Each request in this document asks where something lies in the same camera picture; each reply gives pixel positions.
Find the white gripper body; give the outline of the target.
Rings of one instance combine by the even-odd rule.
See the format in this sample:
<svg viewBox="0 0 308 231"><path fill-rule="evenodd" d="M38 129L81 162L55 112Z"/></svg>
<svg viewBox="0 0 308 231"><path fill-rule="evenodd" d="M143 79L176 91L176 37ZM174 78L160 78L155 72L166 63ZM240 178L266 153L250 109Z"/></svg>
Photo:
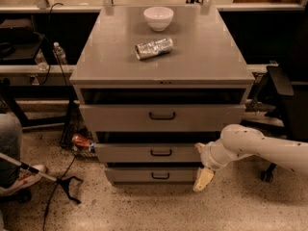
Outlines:
<svg viewBox="0 0 308 231"><path fill-rule="evenodd" d="M218 171L226 167L230 162L225 147L221 140L211 141L205 144L206 150L204 153L200 153L200 159L203 166L213 171Z"/></svg>

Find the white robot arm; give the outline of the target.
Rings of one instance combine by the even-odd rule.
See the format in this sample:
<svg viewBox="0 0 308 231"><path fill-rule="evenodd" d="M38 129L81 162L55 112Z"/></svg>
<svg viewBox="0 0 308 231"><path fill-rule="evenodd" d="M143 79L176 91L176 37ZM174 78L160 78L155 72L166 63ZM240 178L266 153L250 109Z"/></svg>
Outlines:
<svg viewBox="0 0 308 231"><path fill-rule="evenodd" d="M224 127L220 138L194 145L202 167L197 171L193 190L203 191L218 170L230 162L252 155L266 159L296 174L308 176L308 143L265 136L257 129L231 124Z"/></svg>

